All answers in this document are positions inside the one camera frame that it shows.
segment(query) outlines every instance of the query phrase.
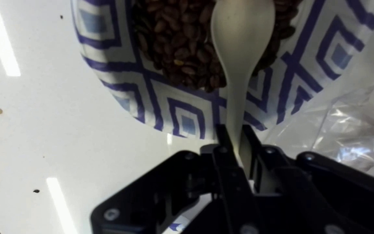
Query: coffee beans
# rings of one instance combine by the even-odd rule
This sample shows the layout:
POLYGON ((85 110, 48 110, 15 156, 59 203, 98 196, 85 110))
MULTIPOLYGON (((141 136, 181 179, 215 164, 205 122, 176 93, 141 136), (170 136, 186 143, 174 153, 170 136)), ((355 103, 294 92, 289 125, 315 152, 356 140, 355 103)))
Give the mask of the coffee beans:
MULTIPOLYGON (((274 34, 256 71, 270 66, 277 60, 281 39, 295 32, 291 19, 298 14, 300 1, 274 0, 274 34)), ((212 43, 213 8, 213 0, 137 0, 133 8, 137 43, 170 84, 208 92, 226 86, 212 43)))

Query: clear plastic bag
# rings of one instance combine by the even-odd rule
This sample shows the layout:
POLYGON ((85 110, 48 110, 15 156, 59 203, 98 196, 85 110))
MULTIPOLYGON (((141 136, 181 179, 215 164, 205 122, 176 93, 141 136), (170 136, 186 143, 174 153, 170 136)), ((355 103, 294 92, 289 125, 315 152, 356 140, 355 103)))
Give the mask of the clear plastic bag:
POLYGON ((315 151, 374 175, 374 86, 309 108, 264 139, 295 157, 315 151))

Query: white spoon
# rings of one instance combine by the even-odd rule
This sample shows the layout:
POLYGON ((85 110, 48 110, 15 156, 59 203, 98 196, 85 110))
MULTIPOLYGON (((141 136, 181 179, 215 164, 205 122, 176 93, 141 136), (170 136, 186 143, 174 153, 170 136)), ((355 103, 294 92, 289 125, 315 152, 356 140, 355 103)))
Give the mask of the white spoon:
POLYGON ((213 44, 228 80, 226 127, 237 156, 250 78, 274 23, 273 0, 217 0, 213 10, 213 44))

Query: blue and white bowl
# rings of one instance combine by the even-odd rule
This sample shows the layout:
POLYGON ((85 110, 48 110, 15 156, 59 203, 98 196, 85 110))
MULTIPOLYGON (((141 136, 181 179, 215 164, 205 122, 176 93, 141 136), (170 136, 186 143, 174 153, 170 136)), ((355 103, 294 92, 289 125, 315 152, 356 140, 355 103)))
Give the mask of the blue and white bowl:
MULTIPOLYGON (((213 126, 225 121, 225 90, 168 84, 134 43, 133 4, 73 0, 83 58, 138 121, 179 136, 213 138, 213 126)), ((243 121, 256 130, 283 122, 339 79, 374 31, 374 0, 304 0, 295 25, 276 64, 251 79, 243 121)))

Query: geometric pattern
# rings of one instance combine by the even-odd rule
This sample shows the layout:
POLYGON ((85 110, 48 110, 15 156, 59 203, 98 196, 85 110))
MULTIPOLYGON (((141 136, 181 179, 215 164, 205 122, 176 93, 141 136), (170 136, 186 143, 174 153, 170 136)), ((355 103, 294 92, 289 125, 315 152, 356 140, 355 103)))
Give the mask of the geometric pattern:
MULTIPOLYGON (((169 86, 134 44, 133 4, 73 0, 83 58, 138 121, 178 136, 215 138, 215 125, 225 122, 226 90, 169 86)), ((244 122, 256 130, 283 122, 340 78, 374 31, 374 0, 304 0, 299 18, 276 64, 251 78, 244 122)))

